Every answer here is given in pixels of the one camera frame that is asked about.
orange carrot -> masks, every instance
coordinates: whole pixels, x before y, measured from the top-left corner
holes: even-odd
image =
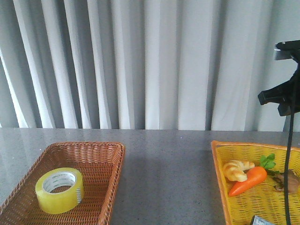
[[[267,171],[261,167],[256,166],[250,169],[247,172],[247,180],[243,182],[236,182],[232,189],[230,190],[228,196],[236,196],[239,195],[248,189],[252,188],[253,186],[262,183],[267,178]]]

granite countertop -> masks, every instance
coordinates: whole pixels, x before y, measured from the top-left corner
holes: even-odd
[[[286,145],[287,132],[0,128],[0,203],[51,143],[121,142],[111,225],[225,224],[210,142]],[[293,146],[299,146],[294,133]]]

black cable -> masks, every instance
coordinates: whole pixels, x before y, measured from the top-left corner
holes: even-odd
[[[294,127],[294,115],[295,115],[295,105],[296,105],[296,91],[297,91],[297,84],[298,84],[298,74],[299,65],[294,73],[295,80],[294,80],[294,87],[292,91],[292,105],[291,105],[291,120],[290,120],[290,128],[289,128],[289,137],[285,155],[285,172],[284,172],[284,194],[285,194],[285,219],[286,224],[291,225],[291,218],[290,218],[290,209],[289,209],[289,193],[288,193],[288,170],[289,170],[289,161],[290,161],[290,153],[291,153],[291,146],[292,146],[292,138],[293,138],[293,127]]]

wicker basket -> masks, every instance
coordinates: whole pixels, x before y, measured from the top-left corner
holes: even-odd
[[[285,225],[284,193],[274,189],[277,183],[268,176],[267,179],[245,193],[235,197],[228,197],[228,192],[234,182],[224,177],[222,165],[230,160],[249,160],[259,164],[261,155],[275,153],[276,166],[274,170],[284,171],[286,147],[241,142],[217,142],[211,143],[212,153],[220,188],[224,215],[227,225],[250,224],[253,215],[260,216],[273,224]],[[290,163],[292,169],[300,176],[300,149],[292,148]],[[300,224],[300,190],[298,193],[289,195],[291,222],[293,225]]]
[[[46,148],[0,207],[0,225],[107,225],[118,188],[125,147],[116,142],[62,142]],[[35,194],[46,172],[72,167],[83,176],[85,196],[74,209],[43,212]]]

yellow tape roll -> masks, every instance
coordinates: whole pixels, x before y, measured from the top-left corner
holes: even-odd
[[[51,193],[55,188],[62,186],[71,187],[63,192]],[[67,212],[83,199],[83,177],[74,168],[51,170],[37,181],[36,194],[42,211],[50,214]]]

